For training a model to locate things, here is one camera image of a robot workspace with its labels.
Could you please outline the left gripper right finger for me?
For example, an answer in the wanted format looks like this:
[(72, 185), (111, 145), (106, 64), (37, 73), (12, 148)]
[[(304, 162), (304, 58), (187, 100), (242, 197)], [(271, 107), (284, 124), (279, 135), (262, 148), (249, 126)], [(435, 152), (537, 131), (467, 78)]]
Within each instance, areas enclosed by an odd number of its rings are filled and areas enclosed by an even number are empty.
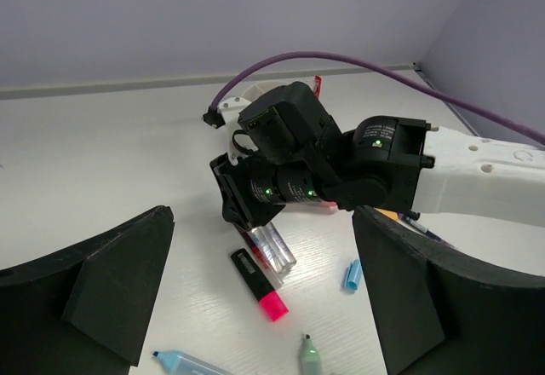
[(470, 257), (369, 207), (353, 213), (390, 374), (541, 374), (544, 279)]

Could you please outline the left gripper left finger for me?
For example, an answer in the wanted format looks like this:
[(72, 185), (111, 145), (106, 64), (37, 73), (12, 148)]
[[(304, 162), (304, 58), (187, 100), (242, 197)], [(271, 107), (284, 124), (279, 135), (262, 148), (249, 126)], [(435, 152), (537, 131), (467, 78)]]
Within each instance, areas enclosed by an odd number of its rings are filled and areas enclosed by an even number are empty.
[(1, 271), (3, 374), (126, 374), (138, 366), (173, 238), (157, 206)]

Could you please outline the pink black highlighter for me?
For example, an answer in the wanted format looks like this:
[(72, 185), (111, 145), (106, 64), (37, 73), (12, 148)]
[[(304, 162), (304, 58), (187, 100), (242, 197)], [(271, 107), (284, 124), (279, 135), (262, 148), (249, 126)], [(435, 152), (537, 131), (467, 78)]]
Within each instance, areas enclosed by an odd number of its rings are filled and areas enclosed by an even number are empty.
[(289, 309), (273, 284), (244, 248), (234, 251), (230, 258), (261, 310), (271, 322), (276, 322), (289, 313)]

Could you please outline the dark red pen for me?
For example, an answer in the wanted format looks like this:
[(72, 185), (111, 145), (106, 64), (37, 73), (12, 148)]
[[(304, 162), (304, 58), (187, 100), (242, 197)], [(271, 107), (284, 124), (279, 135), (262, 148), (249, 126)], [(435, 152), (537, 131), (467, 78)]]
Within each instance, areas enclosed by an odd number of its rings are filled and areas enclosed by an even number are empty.
[(262, 228), (254, 228), (250, 231), (244, 231), (240, 227), (235, 227), (243, 238), (246, 245), (251, 249), (261, 265), (269, 270), (273, 270), (271, 247), (265, 239)]

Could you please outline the dark blue pen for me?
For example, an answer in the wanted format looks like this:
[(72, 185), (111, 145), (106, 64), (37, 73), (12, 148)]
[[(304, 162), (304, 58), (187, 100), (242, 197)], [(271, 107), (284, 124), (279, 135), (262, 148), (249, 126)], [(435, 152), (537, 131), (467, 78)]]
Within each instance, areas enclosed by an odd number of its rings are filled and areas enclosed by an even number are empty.
[(424, 235), (425, 237), (429, 238), (429, 239), (432, 239), (442, 245), (447, 245), (449, 246), (450, 248), (454, 248), (454, 246), (452, 246), (450, 243), (448, 243), (446, 240), (440, 238), (436, 233), (432, 232), (431, 230), (425, 228), (424, 226), (422, 226), (418, 221), (416, 221), (415, 219), (405, 215), (405, 214), (401, 214), (399, 213), (399, 220), (401, 222), (403, 222), (405, 225), (407, 226), (410, 226), (412, 228), (414, 228), (418, 233)]

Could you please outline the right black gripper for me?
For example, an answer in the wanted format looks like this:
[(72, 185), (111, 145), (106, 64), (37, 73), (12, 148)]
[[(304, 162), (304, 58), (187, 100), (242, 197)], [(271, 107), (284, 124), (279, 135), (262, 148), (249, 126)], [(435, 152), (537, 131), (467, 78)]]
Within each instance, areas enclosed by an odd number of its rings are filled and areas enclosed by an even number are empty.
[(227, 152), (210, 168), (222, 218), (235, 226), (264, 226), (288, 203), (324, 201), (323, 187), (341, 180), (335, 158), (341, 131), (303, 82), (268, 91), (223, 128)]

